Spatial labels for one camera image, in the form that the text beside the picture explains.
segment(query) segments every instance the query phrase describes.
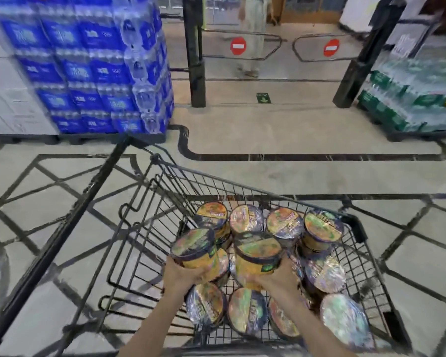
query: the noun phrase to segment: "green floor sticker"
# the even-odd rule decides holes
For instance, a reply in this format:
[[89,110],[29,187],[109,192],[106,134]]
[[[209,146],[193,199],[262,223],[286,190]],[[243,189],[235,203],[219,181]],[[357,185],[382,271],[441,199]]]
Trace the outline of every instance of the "green floor sticker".
[[256,93],[256,99],[260,104],[270,104],[271,99],[269,99],[268,93]]

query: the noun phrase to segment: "floor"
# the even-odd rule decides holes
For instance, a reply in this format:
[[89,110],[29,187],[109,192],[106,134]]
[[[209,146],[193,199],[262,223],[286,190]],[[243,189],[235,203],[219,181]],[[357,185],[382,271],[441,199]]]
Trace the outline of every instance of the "floor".
[[[166,27],[172,66],[180,67],[178,62],[183,61],[175,55],[182,40],[170,30],[176,25]],[[301,34],[330,29],[309,26],[298,32],[286,26],[274,31],[287,41],[272,61],[262,65],[262,81],[240,81],[234,60],[208,59],[208,106],[204,109],[189,106],[188,81],[175,77],[177,108],[167,142],[161,145],[171,156],[157,147],[149,150],[165,161],[258,189],[233,189],[227,182],[191,173],[187,174],[195,178],[191,181],[180,174],[165,180],[173,191],[173,183],[180,180],[192,202],[216,198],[233,207],[241,199],[234,195],[242,195],[259,200],[261,206],[264,200],[282,203],[274,196],[262,199],[260,190],[265,190],[357,216],[414,349],[424,356],[446,357],[446,140],[389,143],[357,109],[337,109],[332,104],[338,87],[334,81],[343,75],[347,62],[301,65],[290,49]],[[223,53],[222,45],[229,43],[222,37],[213,42],[208,53]],[[356,55],[357,43],[349,38],[347,42],[347,52]],[[317,56],[317,47],[304,45],[301,56]],[[268,93],[272,103],[258,104],[258,92]],[[0,308],[113,147],[92,142],[0,145]],[[169,205],[175,202],[171,195],[152,188],[161,173],[158,166],[149,169],[145,181],[139,178],[149,166],[149,157],[149,152],[135,147],[125,150],[8,331],[0,356],[54,353],[101,260],[101,273],[95,275],[83,313],[75,322],[96,327],[101,309],[110,305],[109,296],[115,290],[107,283],[109,271],[109,280],[127,286],[128,291],[118,289],[110,307],[125,315],[107,316],[104,327],[121,332],[135,329],[139,320],[129,316],[141,318],[149,313],[155,303],[147,298],[147,308],[143,308],[141,300],[128,292],[160,295],[159,258],[177,226],[173,216],[179,216],[176,204]],[[145,194],[145,185],[153,192]],[[225,194],[233,197],[224,198]],[[138,253],[142,235],[131,228],[131,244],[122,242],[123,235],[115,232],[121,221],[120,205],[133,197],[133,206],[141,199],[146,204],[125,217],[130,225],[162,212],[162,219],[151,227],[158,241],[145,244],[148,253],[144,255]],[[359,251],[368,254],[366,249]],[[148,289],[149,280],[156,287]],[[190,336],[185,335],[192,329],[188,321],[176,318],[171,332],[180,335],[168,337],[168,347],[186,343]],[[112,351],[128,338],[124,333],[95,335],[83,328],[66,352]]]

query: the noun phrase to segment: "no entry sign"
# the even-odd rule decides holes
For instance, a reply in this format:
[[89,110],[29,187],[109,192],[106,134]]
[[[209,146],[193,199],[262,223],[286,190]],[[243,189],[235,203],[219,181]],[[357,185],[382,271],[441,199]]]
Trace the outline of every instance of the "no entry sign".
[[324,46],[324,56],[326,58],[330,58],[334,56],[335,53],[339,50],[340,41],[339,39],[333,38],[331,41],[327,42]]
[[246,40],[243,37],[235,37],[231,40],[230,48],[233,55],[241,55],[246,50]]

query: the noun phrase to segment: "wire shopping cart basket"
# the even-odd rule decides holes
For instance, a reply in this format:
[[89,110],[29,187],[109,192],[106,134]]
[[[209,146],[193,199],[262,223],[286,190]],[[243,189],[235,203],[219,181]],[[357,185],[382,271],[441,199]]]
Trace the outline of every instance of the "wire shopping cart basket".
[[[202,204],[218,201],[223,203],[229,212],[239,205],[253,205],[265,215],[277,207],[291,208],[301,213],[313,208],[321,209],[295,199],[180,167],[165,149],[158,147],[162,156],[147,149],[149,145],[144,139],[126,136],[115,146],[112,154],[92,178],[81,198],[50,237],[40,256],[35,259],[0,311],[0,343],[129,145],[146,150],[150,154],[150,163],[145,171],[141,171],[137,165],[133,166],[138,179],[137,188],[129,202],[116,207],[119,224],[102,254],[81,306],[71,324],[63,329],[64,336],[57,356],[66,354],[66,348],[71,342],[86,332],[114,338],[118,344],[130,339],[162,295],[162,270],[172,242],[183,231],[196,228],[192,216]],[[367,245],[367,236],[362,224],[355,216],[329,211],[339,216],[345,227],[341,242],[333,251],[333,256],[339,260],[346,273],[346,285],[342,293],[356,301],[365,312],[373,335],[373,349],[409,351],[410,339],[382,281],[381,273]],[[96,281],[103,274],[109,287],[108,293],[98,296],[98,313],[91,318],[83,318],[86,301],[91,295],[99,293],[99,290],[95,291]],[[222,287],[227,297],[236,288],[238,284],[232,277],[226,286]],[[242,350],[249,350],[255,344],[271,348],[285,348],[290,345],[289,342],[279,339],[268,323],[251,339],[241,337],[227,323],[222,323],[213,330],[194,326],[186,315],[185,306],[182,306],[168,331],[165,351],[170,354],[178,351],[179,355],[186,352],[210,354],[224,346],[226,354],[231,354],[231,351],[241,354]]]

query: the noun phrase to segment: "person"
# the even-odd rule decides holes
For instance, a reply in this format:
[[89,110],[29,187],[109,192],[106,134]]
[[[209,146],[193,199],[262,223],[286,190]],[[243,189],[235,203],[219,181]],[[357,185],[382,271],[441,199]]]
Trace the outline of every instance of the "person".
[[[167,257],[164,270],[165,293],[140,329],[123,346],[118,357],[158,357],[173,317],[184,302],[184,296],[205,273],[205,269],[185,269]],[[259,283],[296,324],[313,357],[357,357],[307,308],[298,279],[289,258],[283,258],[280,267],[270,275],[247,276]]]
[[[272,0],[241,0],[238,11],[238,19],[242,31],[266,32],[266,18],[270,11],[271,20],[274,20],[274,9]],[[243,34],[246,40],[245,58],[262,58],[264,47],[264,35]],[[242,60],[238,69],[249,77],[259,76],[258,60]]]

